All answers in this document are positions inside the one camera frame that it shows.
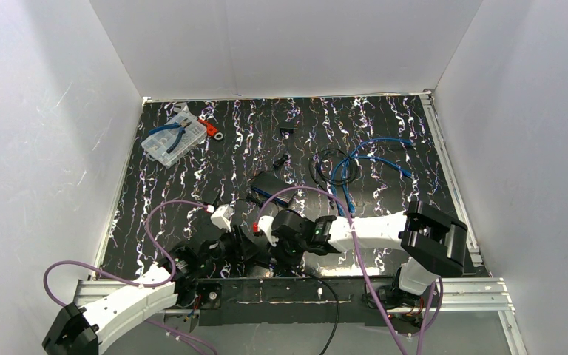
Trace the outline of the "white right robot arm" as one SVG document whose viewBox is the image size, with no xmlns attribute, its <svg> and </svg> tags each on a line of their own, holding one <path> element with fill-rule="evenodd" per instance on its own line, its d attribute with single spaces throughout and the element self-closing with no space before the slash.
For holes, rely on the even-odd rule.
<svg viewBox="0 0 568 355">
<path fill-rule="evenodd" d="M 408 254 L 393 282 L 393 294 L 420 296 L 438 277 L 473 274 L 467 247 L 467 225 L 420 202 L 412 201 L 401 214 L 348 220 L 333 215 L 309 220 L 286 209 L 262 216 L 254 226 L 263 234 L 274 257 L 298 263 L 299 255 L 344 253 L 356 249 L 397 249 Z"/>
</svg>

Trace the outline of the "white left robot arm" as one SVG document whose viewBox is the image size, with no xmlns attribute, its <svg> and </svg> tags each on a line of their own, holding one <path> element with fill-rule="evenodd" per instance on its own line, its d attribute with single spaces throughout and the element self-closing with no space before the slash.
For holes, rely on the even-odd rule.
<svg viewBox="0 0 568 355">
<path fill-rule="evenodd" d="M 199 311 L 220 307 L 219 283 L 202 283 L 222 264 L 245 263 L 260 248 L 239 226 L 232 226 L 216 240 L 198 249 L 178 243 L 167 257 L 149 267 L 141 277 L 86 305 L 71 302 L 61 308 L 42 342 L 47 354 L 103 354 L 110 345 L 157 312 L 168 308 Z"/>
</svg>

